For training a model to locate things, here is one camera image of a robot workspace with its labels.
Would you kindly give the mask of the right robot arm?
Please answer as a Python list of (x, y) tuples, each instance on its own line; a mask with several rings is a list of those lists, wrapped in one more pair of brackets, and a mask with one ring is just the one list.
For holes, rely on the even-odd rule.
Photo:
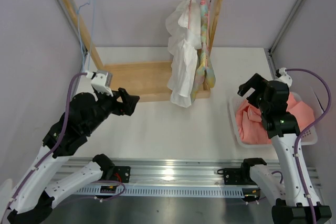
[(287, 111), (289, 87), (278, 80), (268, 81), (254, 74), (241, 84), (238, 95), (261, 111), (261, 121), (278, 156), (284, 182), (276, 180), (261, 158), (243, 161), (240, 179), (256, 183), (272, 205), (274, 223), (327, 223), (332, 212), (316, 194), (302, 153), (302, 132), (294, 115)]

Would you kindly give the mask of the pink pleated skirt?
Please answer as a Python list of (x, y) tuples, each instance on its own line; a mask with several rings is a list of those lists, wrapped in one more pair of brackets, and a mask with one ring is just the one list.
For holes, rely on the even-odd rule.
[[(292, 92), (289, 94), (287, 104), (287, 112), (296, 117), (301, 131), (314, 121), (313, 109), (303, 101), (296, 100)], [(262, 125), (260, 110), (249, 104), (247, 100), (240, 104), (235, 113), (235, 120), (239, 138), (244, 144), (271, 144), (271, 139), (268, 138)]]

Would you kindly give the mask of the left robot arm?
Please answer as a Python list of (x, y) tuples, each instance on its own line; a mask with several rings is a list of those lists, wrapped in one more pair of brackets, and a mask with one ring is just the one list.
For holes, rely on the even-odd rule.
[(51, 182), (109, 115), (131, 116), (139, 99), (124, 88), (113, 91), (112, 95), (82, 92), (68, 99), (64, 114), (50, 128), (29, 171), (13, 189), (13, 200), (8, 205), (9, 223), (41, 223), (78, 189), (116, 178), (115, 164), (108, 156), (98, 154), (79, 171)]

